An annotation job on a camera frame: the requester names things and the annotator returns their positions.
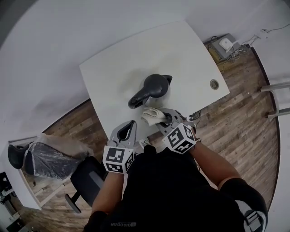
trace power outlet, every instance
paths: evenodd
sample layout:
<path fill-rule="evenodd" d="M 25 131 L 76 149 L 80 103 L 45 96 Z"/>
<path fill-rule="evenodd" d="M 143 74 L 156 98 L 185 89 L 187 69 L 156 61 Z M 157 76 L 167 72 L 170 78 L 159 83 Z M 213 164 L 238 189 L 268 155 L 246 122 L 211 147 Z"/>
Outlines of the power outlet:
<path fill-rule="evenodd" d="M 269 34 L 264 29 L 259 30 L 256 33 L 256 36 L 258 36 L 262 41 L 267 40 L 269 38 Z"/>

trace chair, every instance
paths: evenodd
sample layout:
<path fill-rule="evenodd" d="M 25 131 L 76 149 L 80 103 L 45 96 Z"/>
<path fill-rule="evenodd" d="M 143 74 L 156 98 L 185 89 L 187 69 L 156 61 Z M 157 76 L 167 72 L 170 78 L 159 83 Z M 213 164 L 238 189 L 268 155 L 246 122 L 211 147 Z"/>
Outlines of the chair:
<path fill-rule="evenodd" d="M 71 182 L 77 192 L 72 198 L 65 194 L 65 199 L 76 213 L 81 210 L 76 206 L 76 201 L 81 196 L 89 206 L 92 204 L 103 186 L 107 172 L 105 167 L 100 164 L 93 156 L 87 157 L 81 162 L 71 176 Z"/>
<path fill-rule="evenodd" d="M 76 158 L 70 157 L 42 142 L 34 142 L 31 147 L 8 147 L 8 159 L 14 168 L 21 169 L 24 165 L 29 175 L 61 180 L 69 177 L 87 156 L 88 152 L 82 152 Z"/>

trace table top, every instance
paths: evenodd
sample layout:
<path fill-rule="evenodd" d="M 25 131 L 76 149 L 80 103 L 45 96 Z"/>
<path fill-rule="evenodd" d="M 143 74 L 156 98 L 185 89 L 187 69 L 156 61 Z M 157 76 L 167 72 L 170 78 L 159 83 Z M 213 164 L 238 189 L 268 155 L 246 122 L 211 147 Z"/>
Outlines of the table top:
<path fill-rule="evenodd" d="M 188 116 L 229 94 L 228 87 L 202 41 L 185 21 L 133 35 L 80 65 L 95 111 L 109 138 L 115 127 L 137 122 L 136 140 L 158 131 L 140 119 L 145 106 L 128 101 L 151 74 L 171 75 L 170 98 L 164 108 Z M 218 81 L 213 90 L 210 81 Z"/>

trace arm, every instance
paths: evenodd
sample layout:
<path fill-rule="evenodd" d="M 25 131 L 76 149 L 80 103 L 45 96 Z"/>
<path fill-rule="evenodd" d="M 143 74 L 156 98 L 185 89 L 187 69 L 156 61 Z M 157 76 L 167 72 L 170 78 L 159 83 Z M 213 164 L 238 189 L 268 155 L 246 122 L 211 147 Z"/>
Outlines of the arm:
<path fill-rule="evenodd" d="M 95 211 L 110 213 L 117 203 L 122 200 L 124 174 L 109 172 L 104 185 L 99 191 L 92 205 L 92 214 Z"/>
<path fill-rule="evenodd" d="M 218 189 L 229 179 L 241 178 L 229 162 L 202 143 L 197 142 L 189 152 L 196 159 L 206 176 L 218 186 Z"/>

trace black shirt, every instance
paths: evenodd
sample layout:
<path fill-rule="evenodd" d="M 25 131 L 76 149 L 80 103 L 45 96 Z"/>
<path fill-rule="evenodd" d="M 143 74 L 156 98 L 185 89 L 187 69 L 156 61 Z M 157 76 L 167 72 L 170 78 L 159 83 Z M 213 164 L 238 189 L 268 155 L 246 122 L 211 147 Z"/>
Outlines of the black shirt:
<path fill-rule="evenodd" d="M 267 216 L 263 197 L 244 180 L 212 188 L 189 153 L 166 148 L 156 154 L 146 146 L 129 169 L 123 200 L 107 215 L 94 212 L 84 227 L 90 231 L 244 231 L 244 216 L 235 200 Z"/>

